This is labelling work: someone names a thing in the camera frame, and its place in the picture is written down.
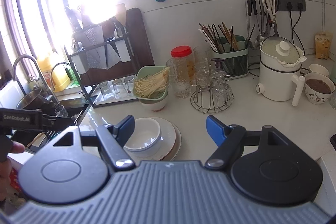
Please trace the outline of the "person's left hand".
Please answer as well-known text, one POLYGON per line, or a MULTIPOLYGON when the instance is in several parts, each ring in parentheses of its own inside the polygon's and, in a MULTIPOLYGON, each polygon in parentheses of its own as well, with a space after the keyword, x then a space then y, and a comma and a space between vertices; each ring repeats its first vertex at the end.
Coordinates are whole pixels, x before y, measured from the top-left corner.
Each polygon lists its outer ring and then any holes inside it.
MULTIPOLYGON (((10 153, 23 153, 25 151, 25 146, 16 141, 13 142, 13 146, 10 153)), ((10 173, 12 170, 11 161, 9 158, 6 161, 1 162, 0 168, 0 201, 4 201, 7 196, 7 187, 10 184, 10 173)))

